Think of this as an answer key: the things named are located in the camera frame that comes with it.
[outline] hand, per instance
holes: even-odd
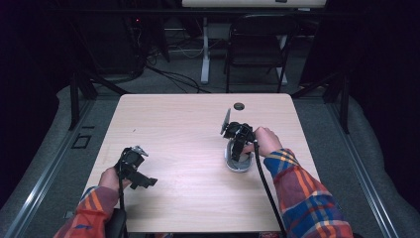
[[[266,157],[271,152],[282,149],[283,146],[280,143],[278,137],[268,128],[258,127],[255,132],[256,138],[259,141],[259,153],[261,156]],[[254,144],[247,145],[242,153],[252,152],[254,150]]]
[[[99,181],[98,185],[106,186],[108,188],[118,191],[120,188],[118,180],[119,179],[118,179],[117,172],[115,171],[113,167],[111,167],[102,173],[101,180]],[[123,188],[126,188],[130,184],[131,184],[130,180],[128,179],[123,180]]]

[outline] wooden table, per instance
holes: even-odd
[[[182,0],[183,7],[232,7],[232,8],[323,8],[326,0]]]
[[[235,110],[237,102],[245,109]],[[158,181],[149,188],[125,189],[129,232],[279,230],[255,161],[243,174],[225,164],[228,140],[220,131],[228,108],[231,122],[274,131],[318,178],[287,94],[128,94],[120,99],[86,188],[99,182],[124,148],[140,145],[149,156],[139,172]]]

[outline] small black object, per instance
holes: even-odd
[[[136,189],[137,186],[148,188],[158,181],[156,178],[147,178],[137,172],[139,165],[145,160],[143,156],[148,154],[139,146],[126,148],[121,154],[121,158],[114,166],[120,179],[128,179],[132,182],[130,188]]]
[[[245,105],[242,102],[237,102],[234,104],[234,108],[238,111],[242,111],[245,109]]]

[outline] chair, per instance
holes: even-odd
[[[292,38],[299,31],[297,21],[288,15],[252,14],[238,18],[229,31],[225,61],[226,93],[229,93],[230,66],[266,67],[268,72],[281,67],[277,92],[281,82]]]

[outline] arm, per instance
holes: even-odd
[[[123,180],[123,188],[131,182]],[[54,237],[105,237],[105,223],[111,218],[119,199],[119,180],[114,168],[102,173],[99,186],[83,195],[76,213]]]
[[[353,237],[332,194],[309,175],[288,149],[264,160],[271,172],[283,222],[290,237]]]

